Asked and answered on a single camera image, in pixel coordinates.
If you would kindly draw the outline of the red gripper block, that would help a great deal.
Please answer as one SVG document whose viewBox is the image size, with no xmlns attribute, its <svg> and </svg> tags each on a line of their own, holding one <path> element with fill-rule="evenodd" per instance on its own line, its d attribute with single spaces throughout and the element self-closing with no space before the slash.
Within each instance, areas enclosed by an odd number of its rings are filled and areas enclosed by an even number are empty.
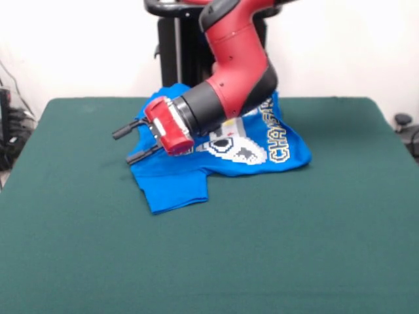
<svg viewBox="0 0 419 314">
<path fill-rule="evenodd" d="M 128 165 L 153 155 L 161 147 L 168 155 L 183 154 L 193 148 L 194 140 L 190 131 L 171 99 L 165 96 L 153 99 L 145 107 L 144 114 L 146 118 L 135 119 L 112 133 L 113 139 L 118 140 L 140 126 L 149 126 L 160 144 L 128 156 L 126 158 Z"/>
</svg>

